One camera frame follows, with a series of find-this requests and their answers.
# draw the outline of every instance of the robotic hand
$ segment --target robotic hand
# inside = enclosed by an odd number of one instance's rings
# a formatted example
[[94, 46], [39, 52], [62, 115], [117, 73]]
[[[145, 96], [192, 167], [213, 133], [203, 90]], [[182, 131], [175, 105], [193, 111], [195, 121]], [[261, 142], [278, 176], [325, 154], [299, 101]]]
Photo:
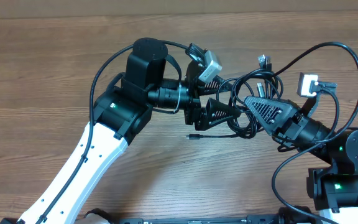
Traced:
[[[185, 49], [190, 62], [185, 79], [175, 59], [168, 54], [166, 45]], [[227, 136], [204, 136], [190, 134], [188, 139], [199, 138], [252, 138], [265, 130], [280, 143], [279, 152], [297, 149], [298, 154], [287, 159], [273, 175], [272, 187], [275, 195], [287, 207], [276, 215], [249, 215], [244, 218], [199, 219], [199, 223], [358, 223], [358, 129], [350, 128], [358, 111], [357, 106], [347, 124], [335, 133], [339, 116], [339, 103], [335, 96], [335, 83], [319, 82], [317, 75], [301, 73], [298, 94], [308, 97], [300, 108], [288, 100], [282, 100], [283, 84], [280, 73], [308, 53], [327, 45], [342, 47], [354, 58], [358, 69], [358, 58], [347, 46], [328, 42], [316, 45], [300, 55], [286, 67], [272, 72], [269, 57], [259, 57], [260, 69], [239, 78], [224, 80], [218, 76], [222, 66], [210, 50], [195, 44], [186, 47], [174, 42], [143, 38], [114, 54], [95, 76], [89, 98], [89, 124], [73, 154], [62, 167], [44, 194], [14, 222], [4, 219], [1, 223], [74, 223], [90, 193], [107, 168], [125, 151], [137, 134], [150, 121], [153, 111], [177, 113], [183, 110], [185, 123], [195, 125], [198, 131], [227, 122], [234, 134]], [[133, 49], [128, 56], [126, 73], [120, 73], [107, 90], [93, 103], [96, 82], [104, 68], [123, 52]], [[166, 62], [178, 72], [178, 79], [163, 78]], [[254, 95], [247, 83], [250, 78], [259, 78], [259, 97]], [[121, 80], [121, 87], [116, 83]], [[242, 85], [250, 90], [244, 101], [238, 97]], [[219, 101], [219, 94], [230, 91], [226, 105]], [[201, 107], [200, 96], [216, 94], [206, 107]], [[336, 102], [336, 118], [331, 129], [311, 118], [321, 94], [331, 95]], [[172, 111], [159, 108], [170, 108]], [[241, 113], [249, 119], [246, 127], [237, 122]], [[294, 207], [284, 201], [275, 189], [275, 178], [280, 169], [292, 159], [310, 152], [327, 162], [329, 168], [309, 169], [307, 190], [313, 198], [320, 216], [307, 207]], [[112, 223], [108, 214], [93, 210], [85, 219], [76, 223]], [[139, 218], [119, 220], [122, 224], [188, 223], [194, 220], [142, 220]]]

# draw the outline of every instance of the table surface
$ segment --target table surface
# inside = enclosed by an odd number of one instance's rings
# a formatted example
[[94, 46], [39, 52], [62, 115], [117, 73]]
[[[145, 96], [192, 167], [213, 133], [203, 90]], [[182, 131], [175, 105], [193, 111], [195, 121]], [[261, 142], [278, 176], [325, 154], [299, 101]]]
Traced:
[[[49, 186], [87, 123], [94, 74], [112, 53], [141, 37], [194, 42], [220, 57], [223, 78], [238, 77], [257, 68], [261, 54], [271, 55], [278, 70], [320, 42], [344, 42], [358, 54], [358, 11], [0, 20], [0, 220], [18, 218]], [[190, 59], [181, 49], [169, 50], [185, 70]], [[126, 57], [105, 70], [96, 96], [125, 70]], [[302, 104], [305, 99], [295, 93], [300, 72], [338, 83], [342, 126], [357, 99], [351, 57], [323, 48], [283, 73], [283, 98]], [[165, 76], [176, 75], [167, 66]], [[313, 117], [330, 126], [332, 99], [323, 97]], [[277, 152], [265, 133], [253, 139], [185, 139], [194, 132], [182, 112], [154, 113], [81, 214], [98, 207], [122, 217], [241, 217], [283, 206], [270, 181], [294, 152]], [[205, 133], [230, 130], [222, 124]], [[300, 157], [278, 175], [278, 191], [292, 204], [313, 207], [306, 194], [308, 168], [326, 166], [311, 155]]]

